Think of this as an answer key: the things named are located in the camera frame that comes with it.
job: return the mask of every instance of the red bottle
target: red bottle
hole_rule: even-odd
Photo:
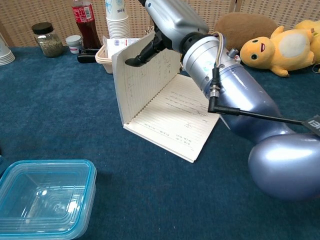
[[[92,4],[87,0],[73,0],[72,10],[76,24],[83,37],[85,49],[100,49],[101,43],[96,29]]]

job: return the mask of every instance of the open notebook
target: open notebook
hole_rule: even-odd
[[[180,54],[164,50],[142,67],[125,64],[153,39],[149,34],[112,56],[123,127],[193,163],[219,119],[192,78],[178,74]]]

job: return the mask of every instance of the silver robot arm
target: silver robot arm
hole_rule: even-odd
[[[208,34],[208,26],[190,6],[181,0],[139,1],[154,21],[155,37],[127,65],[139,67],[165,48],[174,50],[182,54],[184,69],[208,98],[209,112],[212,99],[218,99],[231,110],[282,118],[276,103],[234,60],[234,50],[224,48],[215,65],[220,41]],[[266,194],[289,201],[320,196],[319,136],[295,133],[283,121],[215,112],[233,133],[255,144],[248,166]]]

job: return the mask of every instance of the woven background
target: woven background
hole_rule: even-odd
[[[212,32],[218,19],[229,12],[263,14],[287,29],[303,19],[319,20],[319,0],[184,0],[205,20]],[[100,39],[109,37],[105,0],[92,0]],[[0,0],[0,32],[11,47],[36,46],[31,26],[51,22],[65,43],[69,35],[80,34],[72,0]],[[138,0],[125,0],[131,36],[140,38],[150,25],[150,17]]]

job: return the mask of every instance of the spiral notebook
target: spiral notebook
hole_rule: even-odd
[[[125,64],[153,39],[149,34],[112,56],[123,127],[193,163],[219,119],[192,78],[179,74],[180,54],[160,52],[141,67]]]

